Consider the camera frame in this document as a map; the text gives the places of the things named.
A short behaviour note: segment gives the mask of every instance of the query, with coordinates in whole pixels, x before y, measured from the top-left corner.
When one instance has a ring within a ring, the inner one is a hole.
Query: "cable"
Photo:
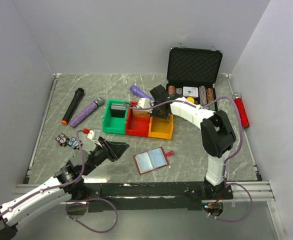
[[[227,183],[227,179],[226,179],[227,162],[240,152],[240,149],[241,149],[242,143],[243,143],[243,129],[242,129],[242,125],[241,125],[241,118],[240,118],[239,110],[238,110],[238,107],[237,107],[236,103],[234,102],[234,100],[229,96],[218,97],[217,99],[215,99],[214,101],[210,102],[209,104],[202,106],[202,108],[204,109],[204,108],[210,107],[211,105],[215,104],[216,102],[218,102],[218,101],[220,101],[222,99],[227,99],[233,104],[233,107],[235,109],[236,116],[237,116],[237,122],[238,122],[238,127],[239,127],[239,138],[240,138],[238,147],[235,150],[235,152],[233,154],[231,154],[230,156],[228,156],[224,160],[224,163],[223,163],[224,167],[223,167],[222,175],[223,175],[224,187],[227,188],[227,187],[229,187],[231,185],[237,185],[237,186],[241,187],[242,189],[244,189],[244,191],[247,193],[248,197],[250,198],[250,209],[249,209],[248,213],[245,216],[243,216],[243,217],[241,217],[239,219],[225,219],[225,218],[215,217],[215,216],[212,216],[211,214],[209,214],[209,212],[207,212],[206,210],[204,210],[204,211],[206,213],[208,213],[208,215],[211,218],[214,218],[216,220],[235,223],[235,222],[240,222],[240,221],[245,220],[246,218],[248,218],[248,216],[251,214],[252,208],[253,208],[253,200],[252,200],[252,197],[251,197],[249,191],[244,186],[242,186],[241,184],[238,184],[238,183],[235,183],[235,182]],[[136,107],[127,106],[126,104],[124,104],[124,105],[129,109],[151,110],[151,109],[160,107],[160,106],[165,105],[165,104],[170,104],[170,103],[183,103],[183,104],[187,104],[187,105],[189,105],[189,106],[191,106],[193,108],[196,108],[196,106],[193,103],[188,102],[188,101],[182,101],[182,100],[169,100],[169,101],[161,102],[158,105],[151,106],[151,107],[146,107],[146,108],[136,108]]]
[[[91,201],[103,201],[103,202],[108,203],[108,204],[113,208],[113,210],[114,210],[114,212],[115,212],[115,222],[114,222],[114,224],[112,225],[112,227],[110,227],[110,228],[107,229],[107,230],[103,230],[103,231],[94,230],[93,228],[91,228],[91,227],[85,225],[83,222],[81,222],[81,221],[77,220],[76,218],[70,216],[70,215],[68,214],[68,209],[69,209],[71,206],[74,206],[74,205],[84,205],[84,206],[86,206],[86,204],[81,203],[81,202],[83,202],[83,200],[72,200],[72,201],[69,201],[69,202],[75,202],[75,203],[70,204],[70,205],[68,205],[68,206],[65,208],[66,215],[67,215],[68,218],[70,218],[71,220],[77,222],[77,223],[80,224],[81,226],[85,227],[86,229],[88,229],[88,230],[90,230],[90,231],[92,231],[92,232],[94,232],[94,233],[104,234],[104,233],[110,232],[110,231],[111,231],[111,230],[117,225],[117,222],[118,222],[118,217],[119,217],[119,216],[118,216],[118,211],[117,211],[116,207],[115,207],[110,201],[108,201],[108,200],[106,200],[106,199],[103,199],[103,198],[91,198],[91,199],[87,199],[87,200],[85,200],[85,202],[91,202]]]
[[[84,132],[84,130],[78,130],[78,131],[76,131],[76,140],[78,141],[78,143],[80,143],[79,133]],[[81,172],[80,172],[80,174],[77,176],[76,179],[74,179],[74,180],[71,181],[71,182],[67,182],[67,183],[59,184],[59,185],[55,185],[55,186],[50,186],[50,187],[47,187],[47,188],[41,189],[41,190],[39,190],[39,191],[36,191],[36,192],[30,194],[29,196],[26,196],[24,199],[22,199],[21,201],[17,202],[16,204],[12,205],[11,207],[9,207],[8,209],[6,209],[5,211],[1,212],[1,213],[0,213],[0,217],[2,217],[3,215],[5,215],[5,214],[11,212],[11,211],[12,211],[13,209],[15,209],[17,206],[19,206],[20,204],[24,203],[25,201],[29,200],[30,198],[32,198],[32,197],[34,197],[34,196],[36,196],[36,195],[38,195],[38,194],[44,193],[44,192],[46,192],[46,191],[48,191],[48,190],[52,190],[52,189],[55,189],[55,188],[64,188],[64,187],[66,187],[66,186],[69,186],[69,185],[72,185],[72,184],[76,183],[76,182],[82,177],[82,175],[83,175],[83,173],[84,173],[84,171],[85,171],[85,161],[86,161],[86,158],[85,158],[85,156],[84,156],[84,153],[83,153],[83,150],[82,150],[82,146],[81,146],[81,144],[79,144],[78,146],[79,146],[79,151],[80,151],[81,159],[82,159],[82,168],[81,168]],[[94,199],[92,199],[92,200],[89,199],[89,200],[84,200],[84,201],[85,201],[85,202],[89,202],[89,201],[94,201]],[[111,230],[115,227],[115,225],[117,224],[117,222],[118,222],[118,212],[117,212],[115,206],[114,206],[111,202],[109,202],[108,200],[105,200],[105,199],[102,199],[102,198],[98,198],[98,199],[99,199],[100,201],[104,201],[104,202],[110,204],[111,207],[114,209],[114,211],[115,211],[115,215],[116,215],[116,220],[115,220],[114,225],[113,225],[111,228],[109,228],[108,230],[106,230],[106,231],[102,231],[103,233],[106,233],[106,232],[111,231]],[[94,230],[94,229],[92,229],[92,228],[86,226],[85,224],[83,224],[83,223],[80,222],[80,221],[78,221],[78,223],[81,224],[82,226],[84,226],[85,228],[87,228],[87,229],[93,231],[93,232],[96,232],[96,233],[101,232],[101,231],[96,231],[96,230]]]
[[[149,99],[148,103],[150,104],[151,107],[153,107],[155,105],[155,102],[153,101],[152,104],[151,104],[151,99],[152,98]]]
[[[218,197],[218,199],[215,202],[210,202],[208,205],[215,205],[218,201],[220,201],[222,198],[222,194]]]

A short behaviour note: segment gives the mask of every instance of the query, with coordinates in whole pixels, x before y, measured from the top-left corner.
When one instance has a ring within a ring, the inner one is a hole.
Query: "red cylinder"
[[[238,92],[233,94],[233,99],[235,101],[235,104],[237,106],[238,112],[240,113],[241,118],[241,124],[243,128],[250,127],[249,119],[245,110],[245,106],[242,102],[242,95]]]

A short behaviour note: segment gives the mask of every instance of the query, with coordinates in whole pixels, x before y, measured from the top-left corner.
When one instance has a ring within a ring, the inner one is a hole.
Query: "orange bin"
[[[152,116],[148,126],[148,137],[170,140],[173,134],[173,115],[169,119]]]

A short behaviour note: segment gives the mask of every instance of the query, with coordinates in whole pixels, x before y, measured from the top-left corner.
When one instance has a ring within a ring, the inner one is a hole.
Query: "white wall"
[[[0,203],[26,175],[53,75],[10,0],[0,0]]]
[[[54,73],[166,73],[170,47],[231,73],[269,0],[13,0]]]
[[[293,1],[271,0],[231,77],[243,95],[247,130],[293,240]]]

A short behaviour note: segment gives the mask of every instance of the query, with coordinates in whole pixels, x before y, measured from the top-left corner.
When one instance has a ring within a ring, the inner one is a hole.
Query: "small card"
[[[197,87],[184,86],[183,87],[183,96],[198,98],[199,97],[199,90]]]

